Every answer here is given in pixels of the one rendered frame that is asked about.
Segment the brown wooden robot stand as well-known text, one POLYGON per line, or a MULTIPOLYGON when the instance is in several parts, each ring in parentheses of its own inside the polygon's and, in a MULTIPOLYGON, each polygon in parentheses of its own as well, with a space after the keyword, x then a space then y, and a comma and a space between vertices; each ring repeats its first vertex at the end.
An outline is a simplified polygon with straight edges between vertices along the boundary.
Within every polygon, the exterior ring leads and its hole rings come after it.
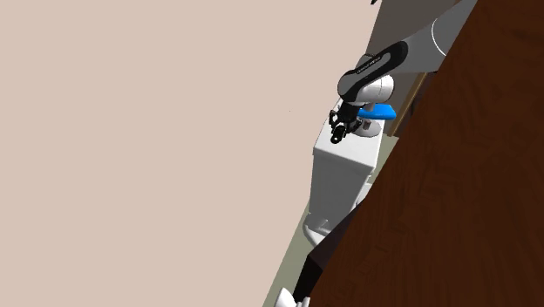
POLYGON ((478 0, 309 307, 544 307, 544 0, 478 0))

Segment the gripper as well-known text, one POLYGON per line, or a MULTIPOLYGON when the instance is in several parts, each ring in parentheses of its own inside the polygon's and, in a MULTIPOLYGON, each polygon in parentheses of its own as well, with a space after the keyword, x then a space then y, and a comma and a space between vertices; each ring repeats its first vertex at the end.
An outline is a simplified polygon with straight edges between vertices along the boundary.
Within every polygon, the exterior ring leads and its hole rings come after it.
POLYGON ((346 124, 346 132, 354 133, 363 123, 362 120, 357 119, 360 106, 352 105, 344 101, 338 112, 335 110, 330 110, 329 113, 329 124, 332 129, 335 129, 340 122, 346 124))

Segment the brown wooden door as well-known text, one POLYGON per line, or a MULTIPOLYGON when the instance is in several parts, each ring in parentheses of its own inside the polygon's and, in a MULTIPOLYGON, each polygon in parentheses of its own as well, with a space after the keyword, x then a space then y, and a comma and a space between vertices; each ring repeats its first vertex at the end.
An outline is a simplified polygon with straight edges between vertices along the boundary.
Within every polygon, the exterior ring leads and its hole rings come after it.
POLYGON ((423 72, 417 75, 409 92, 405 96, 403 104, 397 110, 397 117, 391 122, 391 126, 387 131, 390 137, 398 136, 400 131, 408 119, 411 117, 413 102, 417 95, 422 92, 422 88, 428 80, 431 80, 436 72, 423 72))

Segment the white toilet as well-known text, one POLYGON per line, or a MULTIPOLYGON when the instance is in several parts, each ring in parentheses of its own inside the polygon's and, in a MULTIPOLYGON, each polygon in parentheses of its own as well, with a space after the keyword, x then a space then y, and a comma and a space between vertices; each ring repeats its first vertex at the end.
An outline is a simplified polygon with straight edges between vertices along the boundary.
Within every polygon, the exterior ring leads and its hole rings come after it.
POLYGON ((373 119, 369 136, 350 133, 333 144, 329 121, 323 122, 313 147, 309 212, 303 221, 303 233, 312 246, 318 245, 369 192, 368 180, 377 166, 383 125, 382 120, 373 119))

